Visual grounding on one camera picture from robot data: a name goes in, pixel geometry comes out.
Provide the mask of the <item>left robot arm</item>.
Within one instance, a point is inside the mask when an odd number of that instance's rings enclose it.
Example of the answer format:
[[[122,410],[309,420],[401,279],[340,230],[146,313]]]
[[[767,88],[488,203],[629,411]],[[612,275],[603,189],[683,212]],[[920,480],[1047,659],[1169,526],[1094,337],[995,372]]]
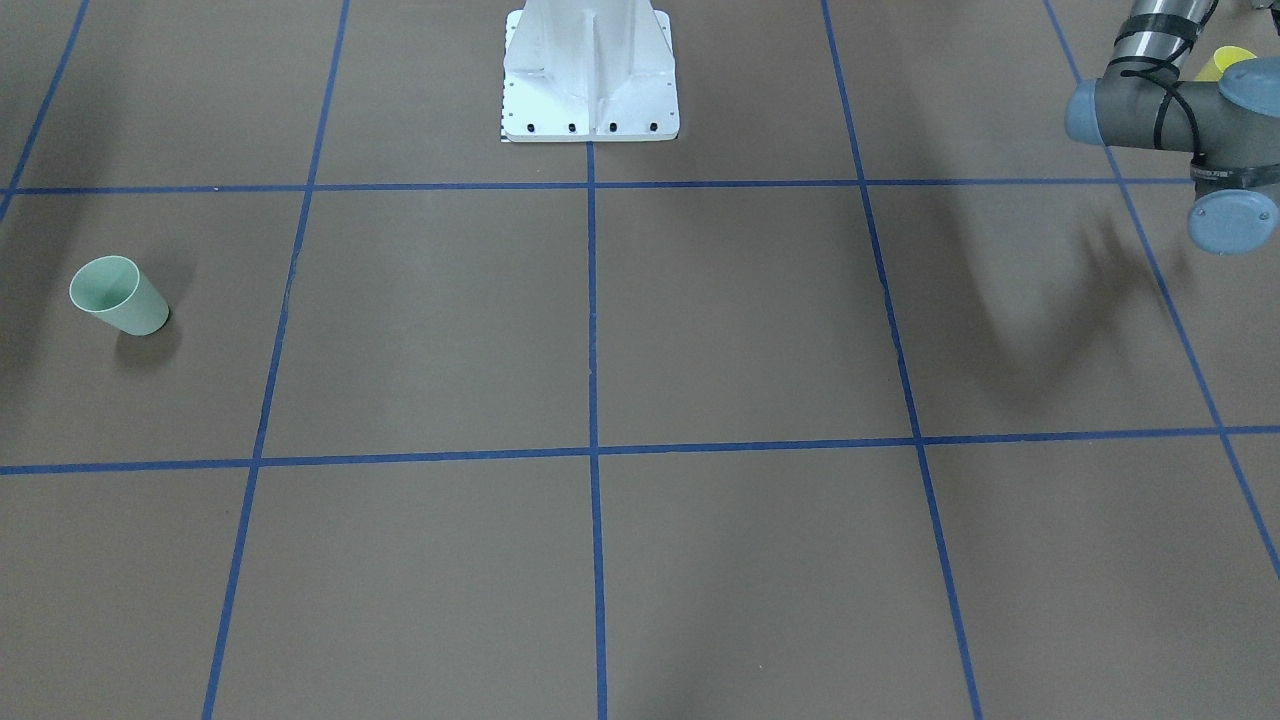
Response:
[[[1078,143],[1189,155],[1190,241],[1216,255],[1254,251],[1277,234],[1279,60],[1229,65],[1217,79],[1181,68],[1213,1],[1135,1],[1102,76],[1083,79],[1064,111]]]

